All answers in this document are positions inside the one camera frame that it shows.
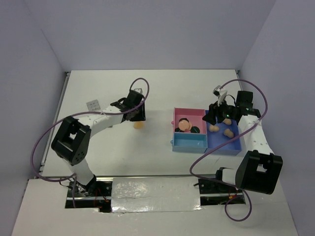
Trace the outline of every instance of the red wire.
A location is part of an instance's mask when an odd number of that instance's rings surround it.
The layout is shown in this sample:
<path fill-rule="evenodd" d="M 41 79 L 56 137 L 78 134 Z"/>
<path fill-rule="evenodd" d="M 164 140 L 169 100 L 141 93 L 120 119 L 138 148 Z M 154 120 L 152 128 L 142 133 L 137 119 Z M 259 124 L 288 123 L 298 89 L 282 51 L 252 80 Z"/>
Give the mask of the red wire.
<path fill-rule="evenodd" d="M 103 199 L 106 201 L 106 202 L 109 202 L 109 200 L 106 198 L 106 197 L 104 197 L 104 195 L 102 194 L 102 192 L 101 192 L 101 190 L 98 188 L 98 190 L 99 190 L 99 193 L 102 195 L 102 197 L 103 197 Z"/>
<path fill-rule="evenodd" d="M 94 207 L 96 207 L 97 190 L 95 192 Z"/>

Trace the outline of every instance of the white wall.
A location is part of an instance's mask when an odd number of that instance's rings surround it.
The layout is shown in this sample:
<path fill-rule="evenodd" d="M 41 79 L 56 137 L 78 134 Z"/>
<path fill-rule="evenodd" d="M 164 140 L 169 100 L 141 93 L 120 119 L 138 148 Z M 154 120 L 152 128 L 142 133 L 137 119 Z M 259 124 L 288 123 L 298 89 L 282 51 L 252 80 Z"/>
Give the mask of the white wall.
<path fill-rule="evenodd" d="M 275 0 L 25 0 L 65 70 L 240 69 Z"/>
<path fill-rule="evenodd" d="M 277 0 L 241 78 L 257 84 L 269 101 L 264 130 L 283 157 L 282 185 L 300 236 L 315 232 L 314 68 L 315 1 Z M 255 104 L 263 109 L 259 95 Z"/>
<path fill-rule="evenodd" d="M 63 70 L 22 0 L 0 0 L 0 235 L 11 235 L 29 156 L 53 122 Z M 39 147 L 39 166 L 45 142 Z"/>

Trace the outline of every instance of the sorting tray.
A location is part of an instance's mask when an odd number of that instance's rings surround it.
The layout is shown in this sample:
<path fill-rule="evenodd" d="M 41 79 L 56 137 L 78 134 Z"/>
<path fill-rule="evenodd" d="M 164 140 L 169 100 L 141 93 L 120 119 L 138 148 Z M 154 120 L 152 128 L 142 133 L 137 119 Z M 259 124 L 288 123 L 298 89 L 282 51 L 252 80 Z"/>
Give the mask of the sorting tray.
<path fill-rule="evenodd" d="M 234 136 L 239 134 L 238 126 L 234 120 L 232 120 L 231 125 L 218 123 L 216 125 L 220 130 L 218 132 L 210 132 L 210 123 L 202 120 L 206 113 L 208 113 L 208 111 L 203 109 L 174 108 L 172 121 L 173 139 L 171 140 L 173 151 L 205 153 L 230 140 L 229 137 L 223 135 L 225 129 L 229 128 L 234 133 Z M 193 126 L 198 127 L 200 132 L 175 132 L 175 129 L 178 128 L 179 120 L 182 118 L 188 119 Z M 221 147 L 215 151 L 214 154 L 237 155 L 241 150 L 241 142 L 237 139 Z"/>

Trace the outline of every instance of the blue compartment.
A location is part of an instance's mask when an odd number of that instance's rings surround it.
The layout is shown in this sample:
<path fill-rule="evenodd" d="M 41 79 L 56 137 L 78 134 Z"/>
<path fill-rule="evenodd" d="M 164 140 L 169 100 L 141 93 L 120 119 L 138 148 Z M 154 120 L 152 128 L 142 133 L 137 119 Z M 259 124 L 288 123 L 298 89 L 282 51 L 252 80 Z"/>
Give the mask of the blue compartment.
<path fill-rule="evenodd" d="M 207 135 L 174 133 L 173 151 L 204 153 L 207 149 Z"/>
<path fill-rule="evenodd" d="M 220 123 L 216 125 L 220 128 L 220 130 L 218 132 L 210 132 L 209 131 L 210 123 L 207 123 L 208 148 L 206 152 L 230 140 L 229 137 L 223 134 L 225 129 L 230 129 L 234 133 L 234 136 L 239 135 L 238 126 L 237 126 L 236 121 L 234 120 L 232 120 L 231 125 L 226 125 L 224 123 Z M 237 155 L 241 150 L 242 150 L 241 141 L 237 139 L 233 141 L 232 143 L 221 147 L 219 150 L 213 152 L 213 154 Z"/>

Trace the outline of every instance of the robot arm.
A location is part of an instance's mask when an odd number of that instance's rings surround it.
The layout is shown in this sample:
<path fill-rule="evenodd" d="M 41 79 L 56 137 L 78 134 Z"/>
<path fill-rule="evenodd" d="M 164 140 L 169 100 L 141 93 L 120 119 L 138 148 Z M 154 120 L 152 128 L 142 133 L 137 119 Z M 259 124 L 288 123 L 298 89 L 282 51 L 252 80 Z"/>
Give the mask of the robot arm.
<path fill-rule="evenodd" d="M 255 129 L 245 134 L 244 141 L 247 153 L 237 170 L 221 167 L 216 173 L 216 179 L 245 189 L 264 194 L 272 194 L 282 168 L 282 158 L 274 155 L 265 138 L 260 118 L 260 112 L 253 109 L 252 92 L 238 91 L 235 106 L 227 105 L 227 92 L 216 87 L 214 94 L 218 97 L 215 104 L 209 106 L 209 112 L 203 120 L 214 125 L 224 119 L 234 119 L 243 133 L 253 127 Z"/>
<path fill-rule="evenodd" d="M 85 159 L 90 138 L 98 132 L 120 124 L 125 120 L 144 121 L 144 103 L 139 109 L 122 114 L 122 112 L 139 105 L 143 98 L 142 94 L 130 90 L 127 98 L 122 98 L 112 103 L 100 114 L 89 115 L 79 119 L 69 116 L 63 120 L 51 147 L 59 157 L 66 161 L 70 170 L 76 173 L 77 182 L 79 187 L 81 187 L 80 192 L 89 196 L 95 193 L 96 188 L 102 188 L 102 182 L 96 181 L 96 176 L 90 170 Z"/>

